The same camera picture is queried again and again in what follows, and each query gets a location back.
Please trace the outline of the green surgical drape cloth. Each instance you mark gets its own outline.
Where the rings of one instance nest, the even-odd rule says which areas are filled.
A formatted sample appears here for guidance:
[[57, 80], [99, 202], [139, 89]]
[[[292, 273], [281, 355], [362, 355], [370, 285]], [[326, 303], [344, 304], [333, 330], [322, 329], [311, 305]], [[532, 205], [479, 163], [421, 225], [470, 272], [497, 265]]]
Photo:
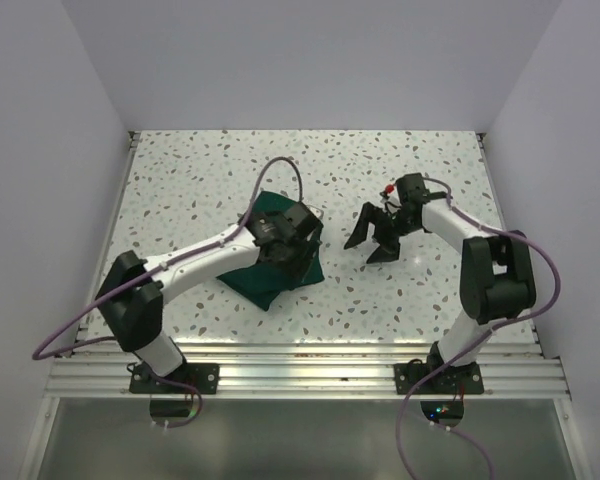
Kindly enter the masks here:
[[[253, 235], [256, 247], [257, 241], [265, 238], [303, 238], [317, 228], [323, 228], [323, 223], [309, 211], [308, 205], [269, 191], [261, 192], [251, 211], [239, 219], [247, 221], [245, 230]], [[222, 274], [218, 279], [263, 311], [267, 311], [282, 292], [309, 286], [297, 285], [283, 272], [259, 263], [258, 256], [254, 265]]]

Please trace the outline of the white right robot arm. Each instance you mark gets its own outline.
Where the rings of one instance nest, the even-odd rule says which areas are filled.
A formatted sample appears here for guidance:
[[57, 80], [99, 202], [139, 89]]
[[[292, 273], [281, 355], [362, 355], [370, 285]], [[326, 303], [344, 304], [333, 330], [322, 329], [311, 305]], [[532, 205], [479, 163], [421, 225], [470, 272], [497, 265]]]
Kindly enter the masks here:
[[396, 387], [403, 393], [481, 393], [479, 352], [498, 322], [517, 318], [536, 302], [529, 246], [524, 236], [483, 225], [455, 208], [448, 187], [434, 192], [428, 182], [420, 173], [406, 174], [381, 192], [381, 205], [364, 203], [344, 246], [373, 239], [377, 247], [368, 263], [388, 263], [399, 259], [402, 238], [423, 231], [459, 253], [462, 310], [426, 359], [396, 365]]

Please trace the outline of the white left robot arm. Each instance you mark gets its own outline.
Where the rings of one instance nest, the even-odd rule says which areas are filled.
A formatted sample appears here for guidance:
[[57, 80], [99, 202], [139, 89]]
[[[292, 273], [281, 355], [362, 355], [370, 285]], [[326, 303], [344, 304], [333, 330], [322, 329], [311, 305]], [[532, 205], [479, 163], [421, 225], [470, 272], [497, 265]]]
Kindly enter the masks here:
[[165, 392], [181, 390], [186, 360], [163, 328], [171, 301], [208, 280], [266, 310], [281, 293], [313, 284], [319, 265], [322, 212], [302, 202], [246, 212], [221, 233], [171, 253], [120, 254], [96, 297], [96, 307], [120, 348], [134, 354]]

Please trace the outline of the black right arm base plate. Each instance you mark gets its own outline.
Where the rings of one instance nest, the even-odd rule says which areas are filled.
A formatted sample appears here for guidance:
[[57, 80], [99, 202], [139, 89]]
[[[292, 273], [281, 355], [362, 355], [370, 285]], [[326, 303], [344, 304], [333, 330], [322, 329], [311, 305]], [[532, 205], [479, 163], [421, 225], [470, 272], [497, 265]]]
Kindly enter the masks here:
[[[433, 368], [419, 359], [393, 365], [394, 383], [399, 395], [406, 395]], [[485, 392], [479, 365], [472, 362], [461, 367], [448, 367], [426, 380], [414, 393], [420, 395], [481, 395]]]

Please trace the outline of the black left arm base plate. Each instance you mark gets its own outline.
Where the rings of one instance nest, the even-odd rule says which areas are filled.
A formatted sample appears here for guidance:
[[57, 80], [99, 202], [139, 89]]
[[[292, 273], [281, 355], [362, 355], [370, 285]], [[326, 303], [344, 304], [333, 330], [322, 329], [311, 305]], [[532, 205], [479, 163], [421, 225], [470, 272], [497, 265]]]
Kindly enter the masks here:
[[220, 379], [217, 363], [184, 362], [166, 377], [159, 377], [144, 362], [129, 363], [131, 374], [129, 392], [132, 394], [166, 395], [198, 392], [215, 395]]

